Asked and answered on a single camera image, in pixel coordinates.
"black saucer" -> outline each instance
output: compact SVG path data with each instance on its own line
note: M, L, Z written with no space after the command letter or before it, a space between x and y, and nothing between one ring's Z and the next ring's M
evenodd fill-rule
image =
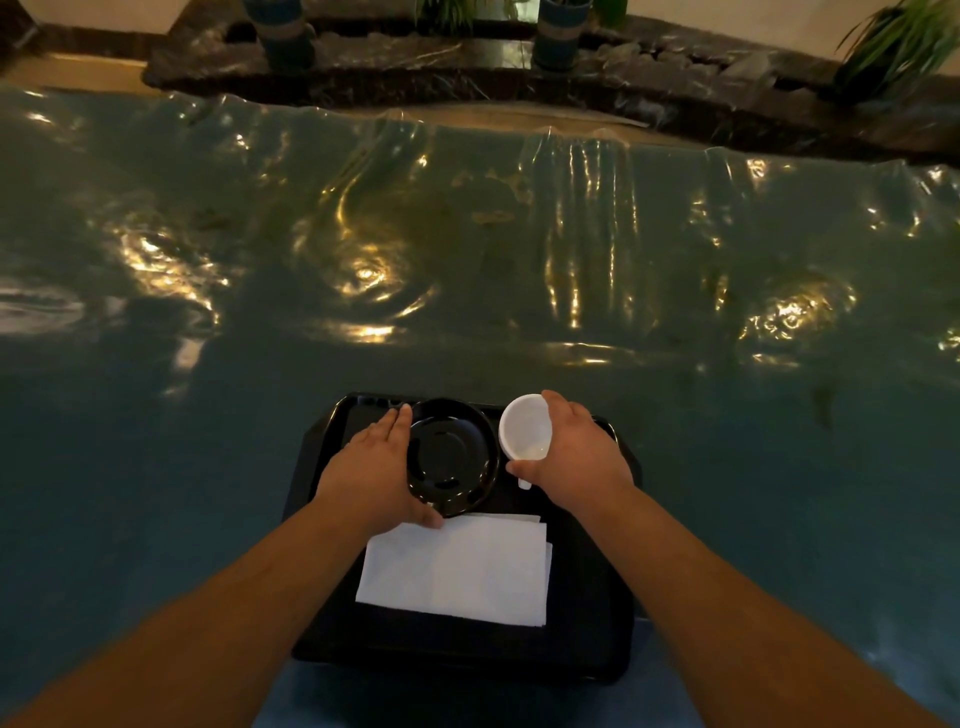
M475 508L490 494L500 447L486 417L459 400L414 405L407 449L410 491L449 518Z

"forearm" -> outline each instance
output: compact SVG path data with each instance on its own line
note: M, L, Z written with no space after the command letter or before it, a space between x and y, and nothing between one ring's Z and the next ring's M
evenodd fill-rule
M311 503L48 688L10 728L250 725L294 642L366 540L348 515Z
M942 725L640 491L578 517L649 612L711 728Z

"white napkin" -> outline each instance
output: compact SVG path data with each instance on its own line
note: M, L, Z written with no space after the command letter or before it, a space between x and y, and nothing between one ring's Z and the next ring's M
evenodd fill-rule
M370 539L356 600L544 626L549 546L539 522L458 518L441 530L403 523Z

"blue planter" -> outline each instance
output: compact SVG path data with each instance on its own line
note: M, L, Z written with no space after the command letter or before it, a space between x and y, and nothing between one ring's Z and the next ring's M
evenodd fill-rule
M300 0L244 0L243 5L274 71L313 65L313 29L303 19Z
M568 71L577 59L580 35L587 25L590 0L567 4L540 0L534 63L551 71Z

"hand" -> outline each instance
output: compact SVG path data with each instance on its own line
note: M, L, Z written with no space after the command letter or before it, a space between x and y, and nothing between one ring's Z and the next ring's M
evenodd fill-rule
M404 522L441 528L444 517L413 497L407 486L412 419L410 405L404 404L357 432L330 458L313 502L356 520L367 538Z
M514 460L507 472L539 485L550 499L580 519L585 509L634 487L630 466L613 438L587 408L543 390L553 435L542 460Z

